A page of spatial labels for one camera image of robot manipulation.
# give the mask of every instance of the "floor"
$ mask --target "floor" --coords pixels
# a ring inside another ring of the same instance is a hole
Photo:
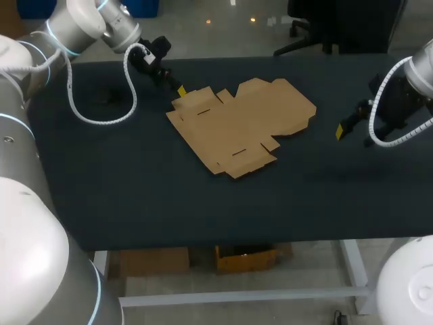
[[[286,12],[287,0],[160,0],[158,17],[139,21],[144,39],[165,35],[172,43],[167,59],[270,56],[303,36],[301,31],[289,39],[293,19]],[[432,12],[433,1],[408,0],[390,52],[411,53],[433,38]],[[31,31],[41,23],[28,20],[26,27]],[[302,52],[321,55],[321,46]],[[99,40],[75,62],[121,59]]]
[[[359,240],[367,273],[374,271],[391,241]],[[216,275],[213,262],[209,260],[212,252],[193,248],[190,249],[193,266],[188,274],[112,278],[109,286],[117,295],[137,296],[349,285],[337,242],[296,242],[293,250],[292,259],[281,257],[279,263],[266,272]],[[382,325],[377,316],[357,316],[353,299],[349,298],[126,308],[125,324],[332,325],[336,309],[349,315],[349,324]]]
[[[167,59],[270,56],[287,45],[292,19],[287,0],[161,0],[159,16],[140,20],[143,38],[165,35],[173,44]],[[409,0],[391,42],[390,53],[413,52],[433,38],[433,1]],[[34,30],[41,21],[27,21]],[[321,47],[304,49],[322,55]],[[101,41],[75,62],[121,60]],[[390,240],[360,240],[367,271],[379,263]],[[294,258],[268,272],[217,276],[208,267],[190,274],[111,280],[113,290],[126,295],[198,293],[216,290],[344,286],[338,245],[334,242],[294,243]],[[196,252],[196,256],[205,256]],[[217,303],[173,307],[128,308],[126,325],[158,324],[290,324],[330,325],[334,310],[350,315],[352,325],[380,325],[377,316],[356,316],[352,299]]]

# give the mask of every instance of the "white spiral cable wrap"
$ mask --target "white spiral cable wrap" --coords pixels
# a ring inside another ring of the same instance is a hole
[[[7,67],[0,68],[0,75],[3,75],[5,78],[7,78],[17,88],[17,90],[21,93],[21,96],[22,96],[22,92],[21,92],[20,87],[8,75],[8,73],[11,73],[11,72],[41,72],[41,71],[48,69],[48,67],[51,64],[53,64],[54,61],[56,61],[61,55],[63,55],[65,62],[66,62],[66,68],[68,70],[67,88],[68,88],[69,104],[70,104],[72,111],[76,115],[76,117],[78,117],[80,120],[82,120],[86,123],[90,123],[93,125],[113,125],[113,124],[125,121],[127,118],[129,118],[134,113],[135,109],[137,108],[137,93],[135,92],[135,88],[134,88],[133,82],[131,80],[131,77],[129,75],[129,71],[128,71],[128,56],[129,56],[129,53],[131,52],[131,50],[135,47],[139,47],[145,55],[147,55],[147,53],[148,53],[148,50],[146,49],[146,47],[142,44],[139,44],[139,43],[134,43],[134,44],[130,45],[124,53],[123,70],[124,70],[124,75],[127,78],[129,88],[131,89],[131,93],[133,94],[133,105],[127,114],[125,114],[124,116],[122,116],[116,120],[112,120],[112,121],[94,121],[94,120],[91,120],[91,119],[84,117],[76,109],[76,106],[74,103],[74,96],[72,94],[72,65],[71,65],[70,60],[68,58],[68,54],[65,51],[62,51],[61,49],[57,49],[55,51],[55,53],[52,56],[50,56],[47,59],[47,61],[44,62],[44,64],[41,64],[40,66],[7,66]]]
[[[45,61],[40,66],[5,66],[3,68],[0,68],[3,72],[11,73],[11,72],[41,72],[44,70],[47,70],[49,66],[53,64],[54,61],[56,61],[60,55],[62,54],[61,49],[56,49],[54,54],[50,56],[47,61]]]
[[[377,145],[379,145],[381,147],[385,147],[385,148],[395,147],[399,144],[402,144],[403,142],[406,142],[407,140],[411,139],[412,137],[415,137],[417,134],[420,134],[422,131],[426,130],[428,127],[431,127],[433,125],[433,118],[431,118],[430,120],[421,124],[416,129],[410,131],[408,134],[406,134],[406,135],[404,135],[404,136],[402,136],[402,137],[400,137],[394,141],[391,141],[391,142],[384,142],[384,141],[378,139],[378,137],[374,133],[374,119],[376,116],[376,111],[378,110],[380,97],[382,96],[382,93],[385,89],[385,86],[388,83],[388,81],[390,80],[390,78],[392,77],[392,75],[398,70],[398,68],[400,68],[404,63],[406,63],[410,59],[411,59],[411,57],[402,59],[401,61],[397,62],[397,64],[394,67],[392,67],[390,72],[388,72],[385,79],[382,81],[382,84],[379,87],[378,93],[376,94],[376,97],[374,98],[373,107],[371,108],[370,120],[368,123],[368,131],[370,133],[370,137],[372,138],[372,140]]]
[[[70,107],[71,107],[72,111],[74,112],[74,114],[76,115],[76,117],[78,117],[79,119],[81,119],[82,121],[84,121],[86,123],[90,123],[90,124],[94,124],[94,125],[113,125],[113,124],[117,124],[117,123],[125,121],[127,118],[129,118],[134,113],[135,109],[137,108],[137,93],[135,92],[135,88],[134,88],[133,82],[131,80],[131,77],[129,76],[129,71],[128,71],[128,56],[129,56],[129,52],[131,52],[131,50],[134,47],[141,48],[141,50],[143,51],[143,53],[145,55],[146,55],[146,52],[148,51],[144,45],[139,44],[139,43],[134,43],[134,44],[130,45],[124,53],[123,70],[124,70],[124,75],[127,78],[129,88],[131,89],[131,93],[133,94],[133,105],[131,106],[131,109],[129,110],[129,112],[126,113],[124,116],[122,116],[116,120],[111,120],[111,121],[90,120],[90,119],[84,117],[83,115],[81,115],[80,112],[76,109],[76,106],[74,103],[74,98],[72,95],[72,65],[70,63],[68,55],[66,54],[66,52],[64,52],[66,67],[68,69],[68,86],[67,86],[68,87],[68,99],[69,99]]]

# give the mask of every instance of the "cardboard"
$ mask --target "cardboard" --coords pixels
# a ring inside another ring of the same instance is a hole
[[[214,174],[233,178],[276,160],[275,135],[305,129],[316,107],[284,79],[272,83],[251,79],[233,97],[210,87],[173,101],[167,117]]]
[[[120,276],[174,274],[189,270],[187,247],[120,251]]]
[[[273,245],[215,247],[216,269],[220,274],[265,271],[275,265]]]
[[[0,1],[0,35],[17,39],[25,35],[24,25],[18,14],[16,0]]]

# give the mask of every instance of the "chair wheel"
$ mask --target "chair wheel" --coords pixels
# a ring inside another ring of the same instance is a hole
[[[298,29],[295,26],[290,27],[289,36],[298,37]]]

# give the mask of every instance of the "black tabletop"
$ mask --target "black tabletop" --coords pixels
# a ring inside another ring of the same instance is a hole
[[[187,91],[234,95],[253,77],[285,78],[317,106],[306,130],[278,139],[276,162],[238,180],[201,163],[165,115],[170,95],[146,76],[131,71],[136,113],[98,127],[73,115],[63,74],[30,108],[58,217],[89,250],[431,234],[433,132],[392,149],[364,149],[367,123],[335,137],[340,119],[371,97],[368,81],[393,63],[385,55],[166,61]],[[74,96],[90,118],[121,116],[132,102],[120,62],[74,65]]]

